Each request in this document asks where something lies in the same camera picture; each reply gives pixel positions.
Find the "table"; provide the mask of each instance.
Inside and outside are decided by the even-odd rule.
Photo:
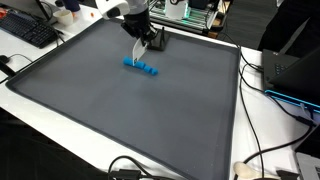
[[[90,19],[91,12],[96,14],[92,19]],[[64,28],[62,26],[58,26],[57,28],[67,34],[68,38],[71,38],[101,18],[96,9],[84,6],[81,6],[80,15],[81,16],[78,16],[78,19],[75,21],[74,25],[68,28]],[[228,43],[172,28],[167,28],[167,31],[173,31],[186,36],[192,36],[202,40],[232,46]],[[15,39],[8,34],[3,34],[1,31],[0,37],[8,38],[11,41],[7,47],[0,48],[0,54],[11,55],[14,53],[20,53],[30,56],[32,60],[36,60],[38,57],[45,55],[47,52],[55,48],[55,45],[51,44],[48,47],[39,50],[31,45],[28,46],[28,44],[19,39]],[[19,46],[24,48],[22,50],[8,48]],[[243,48],[242,51],[249,62],[255,64],[259,64],[261,62],[261,52],[248,48]],[[28,62],[15,57],[10,63],[9,66],[14,70],[17,70],[24,67]],[[261,88],[261,76],[257,72],[247,68],[244,77],[248,83],[255,87]],[[243,92],[245,102],[247,104],[252,123],[261,142],[262,149],[289,142],[297,137],[300,137],[304,132],[307,131],[307,127],[288,117],[265,96],[262,96],[258,92],[249,89],[245,85],[243,87]],[[167,177],[173,177],[175,179],[183,179],[178,174],[168,170],[162,165],[82,125],[79,125],[78,123],[64,116],[44,108],[39,104],[16,95],[8,90],[4,83],[0,84],[0,94],[0,107],[99,169],[106,171],[113,159],[120,155],[128,155],[146,165],[148,167],[147,170],[153,175],[163,175]],[[234,162],[242,161],[257,151],[257,145],[248,120],[245,116],[239,95],[237,98],[232,141],[233,148],[231,154],[231,166]],[[294,114],[302,114],[298,107],[285,104],[285,108]],[[264,160],[267,172],[274,173],[277,168],[297,172],[292,147],[287,147],[276,152],[268,153],[264,155]],[[253,160],[250,165],[260,169],[259,159],[257,158]],[[114,167],[136,169],[132,163],[126,160],[117,162]],[[233,175],[233,170],[230,168],[230,179],[233,178]]]

